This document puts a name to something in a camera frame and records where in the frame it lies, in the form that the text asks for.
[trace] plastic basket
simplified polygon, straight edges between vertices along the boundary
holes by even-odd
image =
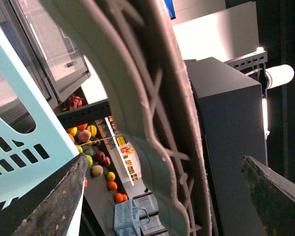
[[[140,221],[139,210],[144,210],[147,220]],[[115,206],[114,229],[118,236],[140,236],[140,227],[150,222],[147,210],[137,207],[132,198]]]
[[[1,209],[26,194],[79,152],[1,29],[0,72],[36,123],[34,131],[21,134],[0,118]],[[80,220],[81,207],[79,203],[73,219]]]

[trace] apple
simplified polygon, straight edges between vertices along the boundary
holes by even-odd
[[[100,141],[97,141],[94,145],[98,147],[100,145]]]
[[[94,154],[93,158],[94,158],[94,161],[97,161],[98,163],[102,163],[103,161],[105,161],[106,156],[105,156],[105,153],[103,153],[102,151],[99,151]]]
[[[110,166],[110,159],[109,157],[106,156],[105,161],[103,161],[102,163],[99,163],[101,166],[103,167],[109,167]]]

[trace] white wall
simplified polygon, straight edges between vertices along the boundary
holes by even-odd
[[[227,61],[259,46],[256,3],[248,2],[173,26],[183,59]]]
[[[88,104],[98,102],[107,98],[105,89],[89,59],[85,57],[91,76],[81,85]]]
[[[172,25],[226,9],[224,0],[173,0],[173,5],[176,18]]]

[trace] blue basket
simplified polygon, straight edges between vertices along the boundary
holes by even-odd
[[[36,123],[21,134],[0,118],[0,209],[10,205],[79,154],[0,29],[0,72]],[[68,234],[77,235],[82,200]]]
[[[138,210],[144,210],[147,220],[140,221]],[[118,236],[140,236],[140,227],[150,221],[147,210],[137,207],[132,198],[115,206],[114,229]]]

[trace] fluorescent light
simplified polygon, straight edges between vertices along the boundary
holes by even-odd
[[[265,50],[264,50],[263,47],[258,47],[257,50],[256,50],[257,53],[262,53],[262,52],[264,52],[264,51],[265,51]]]
[[[265,70],[265,74],[269,79],[267,89],[287,84],[294,77],[294,70],[289,65],[280,65]]]
[[[263,111],[263,117],[264,117],[264,129],[265,129],[265,139],[267,139],[268,135],[270,134],[270,131],[268,131],[267,126],[267,105],[266,105],[266,99],[262,99],[262,111]]]

